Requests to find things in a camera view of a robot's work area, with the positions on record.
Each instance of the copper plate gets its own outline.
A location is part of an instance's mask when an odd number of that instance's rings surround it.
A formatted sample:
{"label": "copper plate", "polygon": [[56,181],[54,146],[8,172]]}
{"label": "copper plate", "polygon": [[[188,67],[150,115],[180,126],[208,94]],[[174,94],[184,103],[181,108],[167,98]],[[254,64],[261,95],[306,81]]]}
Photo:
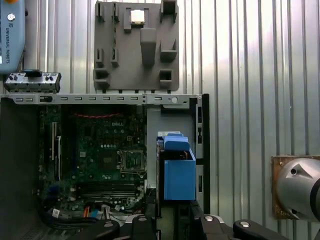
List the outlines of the copper plate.
{"label": "copper plate", "polygon": [[283,219],[296,219],[290,213],[288,213],[280,204],[276,186],[279,177],[279,173],[282,168],[290,163],[291,161],[299,158],[308,158],[308,159],[316,159],[320,161],[320,156],[310,156],[310,155],[282,155],[282,156],[273,156],[271,157],[271,169],[272,169],[272,177],[271,177],[271,189],[272,189],[272,212],[275,219],[283,220]]}

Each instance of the blue bracket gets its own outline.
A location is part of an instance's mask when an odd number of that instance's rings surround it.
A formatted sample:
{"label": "blue bracket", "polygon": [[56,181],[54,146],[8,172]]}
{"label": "blue bracket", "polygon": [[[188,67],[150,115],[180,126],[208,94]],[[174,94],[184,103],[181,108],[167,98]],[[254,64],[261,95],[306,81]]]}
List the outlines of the blue bracket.
{"label": "blue bracket", "polygon": [[165,152],[186,152],[187,159],[164,160],[164,200],[193,201],[196,199],[196,159],[188,138],[171,133],[163,138]]}

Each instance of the silver metal wall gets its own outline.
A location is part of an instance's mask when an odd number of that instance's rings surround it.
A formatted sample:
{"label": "silver metal wall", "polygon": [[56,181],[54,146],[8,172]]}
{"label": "silver metal wall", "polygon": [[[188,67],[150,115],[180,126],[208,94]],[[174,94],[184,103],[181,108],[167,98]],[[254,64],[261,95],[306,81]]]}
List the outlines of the silver metal wall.
{"label": "silver metal wall", "polygon": [[[62,93],[95,92],[95,2],[26,0],[24,67],[61,72]],[[211,213],[228,224],[250,218],[291,239],[313,239],[319,225],[273,220],[270,159],[320,154],[319,1],[178,5],[177,92],[211,96]]]}

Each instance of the gray 3d printed holder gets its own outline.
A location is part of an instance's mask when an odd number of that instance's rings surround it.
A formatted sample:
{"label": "gray 3d printed holder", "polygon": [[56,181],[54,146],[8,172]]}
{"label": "gray 3d printed holder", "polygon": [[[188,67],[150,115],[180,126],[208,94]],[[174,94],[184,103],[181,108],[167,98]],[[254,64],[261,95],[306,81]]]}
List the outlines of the gray 3d printed holder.
{"label": "gray 3d printed holder", "polygon": [[94,49],[97,90],[177,90],[177,0],[97,2]]}

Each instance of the motherboard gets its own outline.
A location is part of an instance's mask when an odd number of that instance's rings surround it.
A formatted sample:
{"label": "motherboard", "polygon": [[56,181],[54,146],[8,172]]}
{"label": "motherboard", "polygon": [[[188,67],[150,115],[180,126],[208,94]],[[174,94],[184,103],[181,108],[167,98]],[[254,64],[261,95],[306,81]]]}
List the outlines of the motherboard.
{"label": "motherboard", "polygon": [[44,206],[83,212],[107,203],[134,212],[145,194],[143,106],[39,107],[39,189]]}

